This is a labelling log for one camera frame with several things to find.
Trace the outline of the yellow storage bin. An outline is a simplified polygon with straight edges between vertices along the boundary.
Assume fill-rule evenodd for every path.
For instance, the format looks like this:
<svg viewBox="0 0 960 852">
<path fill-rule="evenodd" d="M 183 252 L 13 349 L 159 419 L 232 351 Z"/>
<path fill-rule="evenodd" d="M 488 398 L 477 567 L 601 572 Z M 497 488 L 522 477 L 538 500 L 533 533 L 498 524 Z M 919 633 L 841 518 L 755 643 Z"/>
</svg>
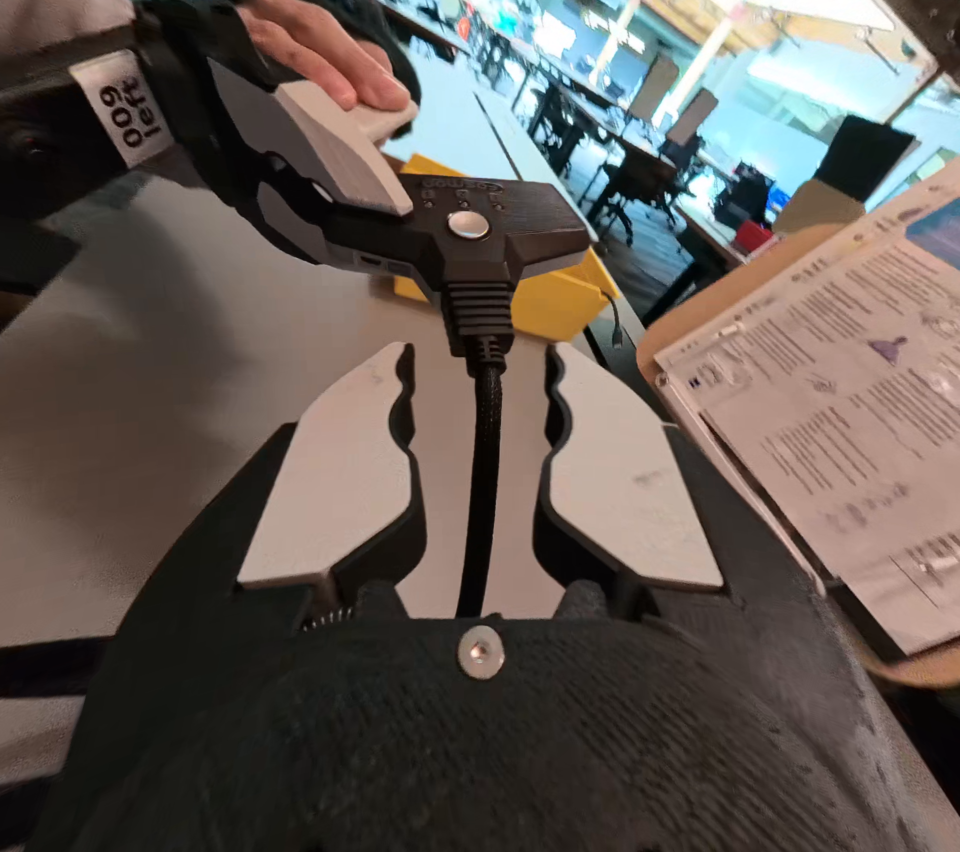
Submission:
<svg viewBox="0 0 960 852">
<path fill-rule="evenodd" d="M 406 161 L 390 155 L 388 163 L 403 174 L 460 173 L 448 166 L 414 153 Z M 426 304 L 427 299 L 412 279 L 395 278 L 395 295 Z M 600 313 L 621 298 L 617 283 L 594 251 L 572 266 L 524 278 L 511 304 L 515 330 L 552 342 L 570 342 Z"/>
</svg>

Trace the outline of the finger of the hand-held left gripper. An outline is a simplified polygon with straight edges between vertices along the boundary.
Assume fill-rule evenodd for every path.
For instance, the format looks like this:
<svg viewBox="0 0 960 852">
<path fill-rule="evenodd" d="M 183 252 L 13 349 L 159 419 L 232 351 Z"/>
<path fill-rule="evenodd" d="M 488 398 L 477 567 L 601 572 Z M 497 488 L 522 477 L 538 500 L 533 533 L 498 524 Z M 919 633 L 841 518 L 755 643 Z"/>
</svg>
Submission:
<svg viewBox="0 0 960 852">
<path fill-rule="evenodd" d="M 317 84 L 300 79 L 268 91 L 213 59 L 208 65 L 247 147 L 279 157 L 345 205 L 398 218 L 412 213 L 413 200 L 373 141 Z"/>
<path fill-rule="evenodd" d="M 277 189 L 266 182 L 260 183 L 257 203 L 264 222 L 298 254 L 319 265 L 333 265 L 321 228 L 297 214 Z"/>
</svg>

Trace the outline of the person's left hand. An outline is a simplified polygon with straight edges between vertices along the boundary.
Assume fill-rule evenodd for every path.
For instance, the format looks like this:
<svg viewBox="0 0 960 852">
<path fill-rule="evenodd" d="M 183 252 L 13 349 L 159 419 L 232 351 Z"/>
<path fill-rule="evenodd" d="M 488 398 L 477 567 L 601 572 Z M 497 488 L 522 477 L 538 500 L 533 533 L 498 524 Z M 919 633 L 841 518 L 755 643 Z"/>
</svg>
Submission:
<svg viewBox="0 0 960 852">
<path fill-rule="evenodd" d="M 261 54 L 318 85 L 344 111 L 399 112 L 411 104 L 387 52 L 351 35 L 330 11 L 303 0 L 247 0 L 237 10 Z"/>
</svg>

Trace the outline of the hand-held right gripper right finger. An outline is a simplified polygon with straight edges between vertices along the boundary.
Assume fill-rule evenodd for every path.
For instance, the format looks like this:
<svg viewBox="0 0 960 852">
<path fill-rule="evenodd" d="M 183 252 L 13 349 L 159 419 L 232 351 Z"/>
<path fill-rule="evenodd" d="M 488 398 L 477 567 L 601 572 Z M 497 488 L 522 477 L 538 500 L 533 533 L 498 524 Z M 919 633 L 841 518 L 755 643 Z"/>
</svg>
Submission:
<svg viewBox="0 0 960 852">
<path fill-rule="evenodd" d="M 569 343 L 546 351 L 549 445 L 534 507 L 534 557 L 564 589 L 609 606 L 645 594 L 719 598 L 726 582 L 666 432 L 622 381 Z"/>
</svg>

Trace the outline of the red storage bin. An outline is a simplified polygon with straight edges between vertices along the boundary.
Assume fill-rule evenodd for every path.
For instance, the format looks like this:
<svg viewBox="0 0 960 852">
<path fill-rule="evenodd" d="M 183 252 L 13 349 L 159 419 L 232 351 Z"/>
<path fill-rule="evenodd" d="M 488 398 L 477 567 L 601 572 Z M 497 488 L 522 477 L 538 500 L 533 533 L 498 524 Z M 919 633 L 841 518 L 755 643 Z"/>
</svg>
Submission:
<svg viewBox="0 0 960 852">
<path fill-rule="evenodd" d="M 747 220 L 742 222 L 736 231 L 733 246 L 742 255 L 750 257 L 777 240 L 777 235 L 766 225 Z"/>
</svg>

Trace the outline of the black office chair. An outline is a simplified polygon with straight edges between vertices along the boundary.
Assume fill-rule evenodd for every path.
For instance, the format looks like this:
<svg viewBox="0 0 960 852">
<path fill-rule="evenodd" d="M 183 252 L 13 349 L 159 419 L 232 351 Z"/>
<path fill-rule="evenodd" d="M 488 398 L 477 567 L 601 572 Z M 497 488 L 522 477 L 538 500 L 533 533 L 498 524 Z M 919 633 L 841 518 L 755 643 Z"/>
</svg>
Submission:
<svg viewBox="0 0 960 852">
<path fill-rule="evenodd" d="M 678 220 L 672 205 L 679 191 L 679 168 L 672 159 L 644 150 L 624 140 L 621 143 L 624 158 L 619 165 L 606 164 L 606 187 L 599 198 L 602 210 L 611 210 L 623 224 L 625 246 L 634 246 L 633 220 L 628 214 L 629 203 L 638 201 L 664 212 L 672 231 Z"/>
</svg>

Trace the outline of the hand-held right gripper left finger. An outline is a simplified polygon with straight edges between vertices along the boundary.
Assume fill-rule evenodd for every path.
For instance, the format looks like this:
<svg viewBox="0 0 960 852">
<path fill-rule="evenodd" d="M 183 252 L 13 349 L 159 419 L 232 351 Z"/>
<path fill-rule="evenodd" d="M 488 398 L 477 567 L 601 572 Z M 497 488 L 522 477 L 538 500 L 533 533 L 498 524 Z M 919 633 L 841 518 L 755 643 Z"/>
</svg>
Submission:
<svg viewBox="0 0 960 852">
<path fill-rule="evenodd" d="M 352 606 L 369 582 L 397 585 L 427 545 L 416 433 L 414 345 L 392 342 L 300 417 L 237 584 L 306 585 L 321 607 Z"/>
</svg>

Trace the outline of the black monitor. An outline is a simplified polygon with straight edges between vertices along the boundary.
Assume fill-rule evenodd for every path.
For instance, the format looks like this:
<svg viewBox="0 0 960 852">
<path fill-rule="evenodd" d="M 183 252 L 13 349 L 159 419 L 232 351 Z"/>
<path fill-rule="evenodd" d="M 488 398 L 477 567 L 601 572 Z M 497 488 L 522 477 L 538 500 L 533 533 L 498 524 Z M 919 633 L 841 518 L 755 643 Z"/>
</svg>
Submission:
<svg viewBox="0 0 960 852">
<path fill-rule="evenodd" d="M 865 203 L 916 141 L 911 133 L 848 114 L 812 178 Z"/>
</svg>

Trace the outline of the grey HDMI switch box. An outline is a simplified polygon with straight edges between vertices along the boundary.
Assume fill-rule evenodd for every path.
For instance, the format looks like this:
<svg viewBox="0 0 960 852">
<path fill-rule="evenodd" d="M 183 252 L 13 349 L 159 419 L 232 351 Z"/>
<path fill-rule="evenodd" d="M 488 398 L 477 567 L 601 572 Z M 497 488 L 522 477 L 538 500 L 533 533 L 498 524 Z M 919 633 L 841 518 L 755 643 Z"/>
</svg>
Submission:
<svg viewBox="0 0 960 852">
<path fill-rule="evenodd" d="M 504 370 L 518 285 L 579 264 L 591 229 L 551 184 L 438 174 L 399 182 L 413 201 L 408 215 L 335 203 L 320 214 L 324 239 L 358 266 L 413 280 L 470 376 Z"/>
</svg>

